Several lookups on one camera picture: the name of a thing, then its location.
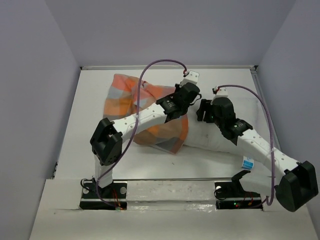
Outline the white pillow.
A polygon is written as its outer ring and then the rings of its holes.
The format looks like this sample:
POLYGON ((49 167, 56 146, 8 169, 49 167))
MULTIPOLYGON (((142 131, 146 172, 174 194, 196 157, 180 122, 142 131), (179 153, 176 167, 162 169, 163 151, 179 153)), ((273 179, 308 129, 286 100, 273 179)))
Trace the white pillow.
MULTIPOLYGON (((260 136, 269 141, 269 127, 259 100, 253 97, 232 97, 231 102, 236 117, 252 125, 260 136)), ((199 107, 200 103, 197 102, 188 109, 188 134, 184 145, 240 156, 242 154, 241 151, 222 135, 214 123, 197 121, 196 111, 199 107)))

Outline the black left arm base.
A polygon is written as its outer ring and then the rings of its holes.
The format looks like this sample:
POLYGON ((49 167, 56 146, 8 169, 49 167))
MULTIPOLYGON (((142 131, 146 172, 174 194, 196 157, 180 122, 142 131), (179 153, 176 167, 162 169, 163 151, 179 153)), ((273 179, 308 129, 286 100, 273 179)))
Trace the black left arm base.
POLYGON ((127 209, 128 183, 126 181, 114 181, 107 187, 96 188, 94 179, 83 178, 80 186, 82 192, 79 208, 82 210, 122 211, 127 209))

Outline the multicolour checked pillowcase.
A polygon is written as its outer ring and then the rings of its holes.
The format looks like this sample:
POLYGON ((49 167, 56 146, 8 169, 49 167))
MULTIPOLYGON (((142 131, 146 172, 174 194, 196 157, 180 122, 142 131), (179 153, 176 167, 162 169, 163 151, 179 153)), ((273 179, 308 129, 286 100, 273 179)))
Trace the multicolour checked pillowcase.
MULTIPOLYGON (((136 114, 137 84, 134 76, 115 74, 104 103, 103 117, 111 120, 122 119, 136 114)), ((139 115, 158 99, 172 94, 173 86, 153 85, 142 81, 140 85, 139 115)), ((187 139, 189 121, 187 115, 167 123, 152 126, 136 134, 133 142, 150 146, 170 154, 177 154, 187 139)))

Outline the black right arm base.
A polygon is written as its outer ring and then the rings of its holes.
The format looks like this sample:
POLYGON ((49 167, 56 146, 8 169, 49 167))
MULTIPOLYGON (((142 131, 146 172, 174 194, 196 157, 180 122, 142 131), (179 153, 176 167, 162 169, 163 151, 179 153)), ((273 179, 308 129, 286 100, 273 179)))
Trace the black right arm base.
POLYGON ((217 210, 263 210, 261 195, 252 191, 245 191, 240 183, 243 177, 249 174, 249 170, 242 170, 235 174, 229 181, 214 183, 215 207, 217 210))

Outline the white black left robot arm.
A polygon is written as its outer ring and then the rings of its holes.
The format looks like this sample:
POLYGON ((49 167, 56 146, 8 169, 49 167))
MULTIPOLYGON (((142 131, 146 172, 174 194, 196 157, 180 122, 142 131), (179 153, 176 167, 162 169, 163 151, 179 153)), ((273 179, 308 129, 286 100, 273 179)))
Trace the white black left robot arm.
POLYGON ((200 89, 188 82, 177 86, 174 93, 157 100, 138 114, 113 121, 102 119, 90 139, 95 157, 94 193, 101 198, 110 194, 112 169, 126 152, 122 150, 125 141, 131 143, 136 134, 185 115, 199 94, 200 89))

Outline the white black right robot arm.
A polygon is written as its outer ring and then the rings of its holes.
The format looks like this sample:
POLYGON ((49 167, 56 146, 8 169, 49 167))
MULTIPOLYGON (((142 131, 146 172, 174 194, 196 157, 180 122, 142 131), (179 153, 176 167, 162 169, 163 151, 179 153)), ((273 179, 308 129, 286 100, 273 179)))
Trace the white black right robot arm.
POLYGON ((307 160, 300 162, 272 147, 248 122, 236 117, 229 98, 201 100, 196 115, 199 122, 215 124, 240 155, 263 164, 271 172, 264 177, 255 176, 250 170, 237 173, 230 183, 235 196, 254 192, 275 197, 283 208, 295 212, 318 195, 315 167, 307 160))

